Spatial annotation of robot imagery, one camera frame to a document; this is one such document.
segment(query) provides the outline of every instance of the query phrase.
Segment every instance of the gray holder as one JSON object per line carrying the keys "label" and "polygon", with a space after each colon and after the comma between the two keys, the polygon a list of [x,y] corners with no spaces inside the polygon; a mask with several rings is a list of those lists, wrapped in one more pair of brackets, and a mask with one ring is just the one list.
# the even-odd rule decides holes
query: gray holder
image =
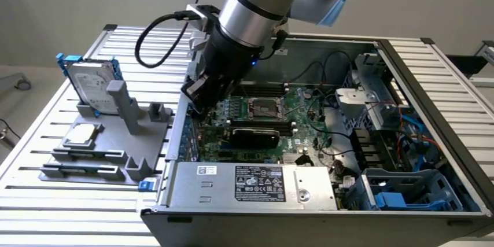
{"label": "gray holder", "polygon": [[129,101],[124,81],[113,80],[106,92],[118,116],[96,115],[89,105],[77,104],[80,117],[69,132],[80,124],[92,124],[94,131],[84,143],[70,142],[65,135],[41,167],[40,180],[137,185],[152,174],[172,110],[150,103],[144,112],[136,99]]}

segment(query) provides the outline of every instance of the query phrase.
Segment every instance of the blue drive bracket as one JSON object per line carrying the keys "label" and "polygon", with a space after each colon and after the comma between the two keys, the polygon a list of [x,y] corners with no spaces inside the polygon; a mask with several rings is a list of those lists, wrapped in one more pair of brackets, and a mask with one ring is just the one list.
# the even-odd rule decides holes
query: blue drive bracket
{"label": "blue drive bracket", "polygon": [[[77,64],[77,63],[81,63],[81,62],[101,63],[101,64],[102,63],[109,63],[114,80],[124,80],[121,70],[120,70],[120,64],[118,64],[117,59],[114,59],[114,56],[112,56],[109,60],[94,60],[94,59],[84,59],[82,56],[80,56],[80,55],[70,54],[70,55],[65,56],[62,53],[58,53],[56,55],[56,64],[60,67],[62,75],[68,78],[68,80],[72,84],[72,87],[74,89],[76,89],[76,84],[74,84],[74,81],[72,80],[70,74],[68,72],[68,68],[70,67],[72,64]],[[90,107],[88,105],[88,103],[85,103],[84,98],[81,97],[81,93],[77,91],[77,89],[76,89],[76,94],[77,94],[78,99],[80,99],[80,103],[77,105],[77,110],[80,111],[80,114],[84,117],[98,117],[101,112],[97,111],[97,109],[94,109],[93,107]],[[128,98],[129,103],[130,103],[132,99],[128,95],[128,92],[126,92],[126,98]]]}
{"label": "blue drive bracket", "polygon": [[383,211],[440,211],[446,205],[444,200],[428,204],[407,204],[403,195],[396,192],[380,192],[373,196],[377,208]]}

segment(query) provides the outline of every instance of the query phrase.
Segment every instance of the white wall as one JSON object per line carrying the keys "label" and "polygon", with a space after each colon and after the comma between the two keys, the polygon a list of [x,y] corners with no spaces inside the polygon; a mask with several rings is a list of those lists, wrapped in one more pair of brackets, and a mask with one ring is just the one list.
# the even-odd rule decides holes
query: white wall
{"label": "white wall", "polygon": [[[53,65],[84,53],[106,23],[146,25],[193,0],[0,0],[0,64]],[[221,7],[223,0],[201,0]],[[348,0],[332,28],[291,22],[291,32],[431,37],[468,54],[494,39],[492,0]]]}

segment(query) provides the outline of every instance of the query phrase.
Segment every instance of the motherboard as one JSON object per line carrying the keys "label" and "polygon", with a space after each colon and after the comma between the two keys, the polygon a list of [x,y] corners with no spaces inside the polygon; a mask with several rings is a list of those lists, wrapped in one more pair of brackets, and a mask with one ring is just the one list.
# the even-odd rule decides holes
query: motherboard
{"label": "motherboard", "polygon": [[321,165],[320,149],[329,144],[324,96],[305,87],[241,85],[197,128],[199,160],[207,162]]}

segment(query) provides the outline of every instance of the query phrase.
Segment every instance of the floor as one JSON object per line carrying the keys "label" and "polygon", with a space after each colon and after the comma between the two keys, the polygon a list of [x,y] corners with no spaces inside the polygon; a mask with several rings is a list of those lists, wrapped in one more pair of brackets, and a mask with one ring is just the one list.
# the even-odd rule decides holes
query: floor
{"label": "floor", "polygon": [[[0,66],[0,78],[17,72],[26,75],[32,88],[28,91],[18,91],[12,87],[0,93],[0,118],[22,136],[65,78],[60,69],[54,67]],[[9,152],[0,145],[0,163]]]}

